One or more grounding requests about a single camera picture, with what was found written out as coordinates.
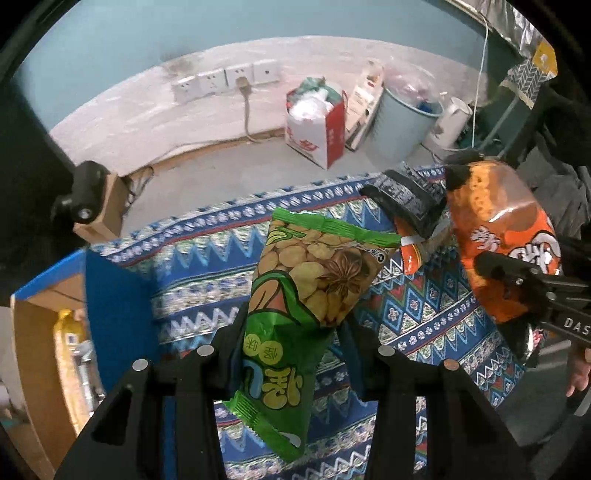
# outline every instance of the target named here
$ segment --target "screw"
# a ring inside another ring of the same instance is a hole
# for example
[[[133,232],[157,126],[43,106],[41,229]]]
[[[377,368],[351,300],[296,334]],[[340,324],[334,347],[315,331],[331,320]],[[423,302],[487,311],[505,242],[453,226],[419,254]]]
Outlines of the screw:
[[[460,364],[451,358],[446,358],[443,361],[443,366],[452,372],[455,372],[458,368],[460,368]]]
[[[78,215],[83,220],[88,220],[90,218],[90,216],[92,215],[92,210],[90,210],[88,208],[83,208],[78,212]]]
[[[215,349],[211,345],[202,345],[197,349],[197,354],[200,356],[209,356],[214,351]]]
[[[148,361],[145,358],[138,358],[133,365],[131,365],[131,368],[133,368],[136,372],[141,372],[142,370],[145,370],[145,368],[148,366]]]
[[[389,345],[380,345],[378,347],[378,353],[382,356],[393,356],[396,353],[396,350]]]

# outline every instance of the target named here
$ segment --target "green snack bag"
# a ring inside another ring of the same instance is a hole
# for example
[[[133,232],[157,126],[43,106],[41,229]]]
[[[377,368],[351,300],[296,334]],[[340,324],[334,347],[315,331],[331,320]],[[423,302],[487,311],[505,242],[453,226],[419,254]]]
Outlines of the green snack bag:
[[[273,211],[253,274],[244,382],[226,406],[284,461],[304,453],[330,327],[343,321],[399,245],[394,233]]]

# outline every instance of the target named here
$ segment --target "peanut illustration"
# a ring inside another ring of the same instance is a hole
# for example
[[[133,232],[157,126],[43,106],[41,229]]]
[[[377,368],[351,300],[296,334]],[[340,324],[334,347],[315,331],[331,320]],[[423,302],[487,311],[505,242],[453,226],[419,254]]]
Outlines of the peanut illustration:
[[[316,258],[328,260],[335,253],[335,249],[327,247],[326,244],[316,243],[308,245],[308,252],[310,252]]]
[[[272,251],[274,248],[275,248],[274,244],[266,245],[265,248],[262,249],[261,258],[264,257],[265,255],[267,255],[267,253]]]
[[[279,263],[279,255],[277,252],[269,252],[267,255],[261,258],[259,261],[258,269],[259,275],[267,273],[269,270],[273,270]]]
[[[314,280],[324,273],[324,267],[318,262],[303,262],[290,271],[290,277],[300,280]]]
[[[301,245],[285,247],[279,253],[279,262],[286,267],[295,267],[306,261],[306,249]]]
[[[328,300],[326,298],[326,293],[322,290],[316,290],[308,298],[308,300],[306,300],[305,305],[310,309],[310,311],[319,321],[322,321],[326,316],[326,310],[328,308]]]
[[[333,245],[333,246],[340,245],[341,243],[343,243],[343,242],[340,241],[340,237],[338,235],[333,235],[332,233],[325,233],[325,234],[323,234],[318,239],[318,241],[319,242],[322,242],[322,243],[324,243],[326,245]]]
[[[297,295],[300,300],[305,300],[318,288],[318,280],[315,278],[294,278]]]
[[[277,248],[281,249],[281,248],[285,248],[285,247],[290,247],[292,245],[297,245],[298,243],[300,243],[300,239],[299,238],[290,238],[289,240],[279,240],[275,245]]]

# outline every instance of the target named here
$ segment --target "star anise illustration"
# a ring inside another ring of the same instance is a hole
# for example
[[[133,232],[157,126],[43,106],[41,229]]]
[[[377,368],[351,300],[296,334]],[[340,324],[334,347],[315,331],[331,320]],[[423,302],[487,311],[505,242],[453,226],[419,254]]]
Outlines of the star anise illustration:
[[[326,293],[337,293],[341,301],[349,292],[361,294],[361,284],[366,280],[369,271],[359,250],[350,248],[337,251],[323,264],[326,273],[320,278],[328,282]]]

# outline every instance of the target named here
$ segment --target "cable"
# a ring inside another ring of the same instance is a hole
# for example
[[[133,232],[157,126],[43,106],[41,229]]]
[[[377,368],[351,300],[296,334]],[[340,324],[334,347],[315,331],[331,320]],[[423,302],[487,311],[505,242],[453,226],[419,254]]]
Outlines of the cable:
[[[484,37],[484,46],[482,47],[482,58],[480,60],[480,71],[478,72],[478,81],[476,82],[476,98],[474,99],[474,114],[472,115],[472,148],[474,148],[474,139],[476,134],[476,107],[478,106],[478,92],[480,90],[480,77],[482,76],[482,70],[484,69],[484,57],[486,56],[486,44],[488,43],[488,20],[482,13],[480,16],[484,20],[486,27],[486,35]]]
[[[144,178],[145,175],[143,175],[138,180],[138,186],[136,189],[132,190],[130,187],[127,188],[127,190],[128,190],[127,205],[125,206],[125,209],[124,209],[123,213],[121,214],[122,217],[127,215],[131,206],[139,198],[139,196],[142,195],[142,193],[144,192],[146,185],[150,182],[150,180],[152,180],[154,178],[154,175],[155,175],[154,167],[152,165],[148,165],[148,168],[150,169],[150,172],[148,173],[146,178]]]
[[[251,84],[248,82],[248,79],[246,77],[240,77],[236,80],[236,86],[238,87],[242,96],[244,97],[244,133],[246,135],[246,138],[249,139],[251,142],[259,143],[259,141],[256,138],[251,137],[251,135],[248,133],[248,121],[251,116],[251,104],[248,101],[248,98],[252,93]]]

